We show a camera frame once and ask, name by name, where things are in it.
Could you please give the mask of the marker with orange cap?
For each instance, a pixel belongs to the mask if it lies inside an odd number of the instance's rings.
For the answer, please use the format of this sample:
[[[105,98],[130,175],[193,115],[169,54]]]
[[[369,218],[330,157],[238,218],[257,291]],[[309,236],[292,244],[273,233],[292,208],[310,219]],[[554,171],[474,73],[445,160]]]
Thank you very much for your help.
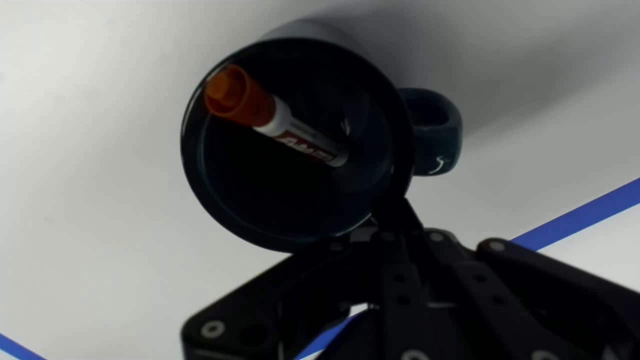
[[[341,167],[348,161],[345,144],[301,121],[285,101],[237,64],[229,64],[206,82],[204,99],[213,116],[248,126],[327,166]]]

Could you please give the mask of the dark mug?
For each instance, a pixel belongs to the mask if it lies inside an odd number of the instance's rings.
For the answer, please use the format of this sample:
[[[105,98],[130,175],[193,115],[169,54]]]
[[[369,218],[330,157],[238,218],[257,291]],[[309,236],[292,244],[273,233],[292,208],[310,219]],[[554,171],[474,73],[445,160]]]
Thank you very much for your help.
[[[249,125],[213,112],[207,83],[223,70],[249,75],[249,92],[273,95],[292,115],[348,152],[330,166]],[[261,248],[294,253],[368,221],[409,219],[415,176],[450,172],[462,150],[463,118],[446,96],[398,88],[349,34],[299,19],[228,54],[194,89],[183,114],[183,173],[222,227]]]

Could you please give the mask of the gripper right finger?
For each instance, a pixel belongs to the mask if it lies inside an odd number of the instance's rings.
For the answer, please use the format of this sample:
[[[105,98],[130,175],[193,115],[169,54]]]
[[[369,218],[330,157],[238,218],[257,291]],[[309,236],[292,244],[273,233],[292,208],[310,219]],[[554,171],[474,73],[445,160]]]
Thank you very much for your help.
[[[404,360],[640,360],[640,292],[500,238],[470,250],[404,201]]]

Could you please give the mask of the long blue tape strip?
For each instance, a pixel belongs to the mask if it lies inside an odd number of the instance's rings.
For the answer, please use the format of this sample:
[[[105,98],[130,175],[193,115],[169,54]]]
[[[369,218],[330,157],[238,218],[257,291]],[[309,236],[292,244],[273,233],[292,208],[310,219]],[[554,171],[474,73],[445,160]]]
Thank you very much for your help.
[[[640,205],[640,177],[512,239],[512,243],[539,251],[551,244]]]

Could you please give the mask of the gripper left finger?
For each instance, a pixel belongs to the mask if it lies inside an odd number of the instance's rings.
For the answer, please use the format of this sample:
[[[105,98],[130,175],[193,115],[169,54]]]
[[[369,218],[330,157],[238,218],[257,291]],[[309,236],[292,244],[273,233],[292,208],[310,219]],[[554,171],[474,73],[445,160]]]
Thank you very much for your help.
[[[378,227],[309,244],[190,317],[184,360],[294,360],[350,305],[319,360],[404,360],[426,354],[418,273],[407,240],[422,231],[407,199],[382,205]]]

